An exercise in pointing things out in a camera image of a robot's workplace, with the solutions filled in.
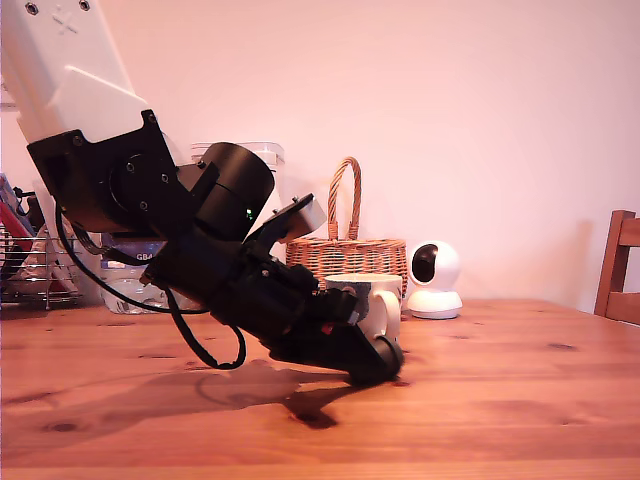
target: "chair back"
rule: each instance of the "chair back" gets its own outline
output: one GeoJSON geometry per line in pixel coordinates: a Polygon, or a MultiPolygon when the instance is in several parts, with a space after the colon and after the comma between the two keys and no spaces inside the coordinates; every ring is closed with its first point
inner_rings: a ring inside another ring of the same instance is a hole
{"type": "Polygon", "coordinates": [[[640,247],[640,218],[635,212],[615,210],[602,262],[594,313],[640,324],[640,293],[623,293],[631,247],[640,247]]]}

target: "white lid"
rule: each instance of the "white lid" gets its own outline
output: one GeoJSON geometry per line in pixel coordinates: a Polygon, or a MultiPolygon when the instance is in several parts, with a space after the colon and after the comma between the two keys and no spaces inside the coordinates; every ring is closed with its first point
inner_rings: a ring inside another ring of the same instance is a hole
{"type": "MultiPolygon", "coordinates": [[[[274,142],[245,142],[238,143],[241,147],[251,150],[259,156],[269,167],[277,167],[284,163],[284,149],[274,142]]],[[[196,142],[191,144],[191,156],[202,156],[211,146],[211,142],[196,142]]]]}

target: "white security camera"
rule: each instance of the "white security camera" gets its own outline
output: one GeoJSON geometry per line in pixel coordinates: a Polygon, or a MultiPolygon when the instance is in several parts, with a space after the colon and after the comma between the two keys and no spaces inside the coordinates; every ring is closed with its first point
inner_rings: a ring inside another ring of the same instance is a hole
{"type": "Polygon", "coordinates": [[[462,301],[453,289],[460,275],[460,259],[451,245],[422,242],[409,257],[409,276],[416,284],[407,307],[415,317],[443,320],[455,318],[462,301]]]}

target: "wicker basket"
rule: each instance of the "wicker basket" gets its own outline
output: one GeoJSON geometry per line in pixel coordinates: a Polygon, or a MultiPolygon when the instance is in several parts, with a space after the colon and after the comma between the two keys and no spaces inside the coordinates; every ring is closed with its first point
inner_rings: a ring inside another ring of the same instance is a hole
{"type": "Polygon", "coordinates": [[[407,291],[407,253],[404,240],[358,240],[360,200],[362,196],[361,172],[358,161],[345,158],[333,176],[329,190],[329,240],[299,238],[287,244],[287,265],[302,264],[326,288],[325,277],[340,273],[387,273],[402,276],[402,296],[407,291]],[[347,167],[351,165],[355,179],[353,212],[348,239],[338,239],[336,200],[338,185],[347,167]]]}

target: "wood grain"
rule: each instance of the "wood grain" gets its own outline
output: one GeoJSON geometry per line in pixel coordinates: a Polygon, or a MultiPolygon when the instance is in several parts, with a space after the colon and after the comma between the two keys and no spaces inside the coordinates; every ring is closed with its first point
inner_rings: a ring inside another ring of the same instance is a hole
{"type": "Polygon", "coordinates": [[[167,315],[2,315],[3,479],[640,478],[640,329],[549,303],[407,319],[400,377],[364,390],[251,337],[212,371],[167,315]]]}

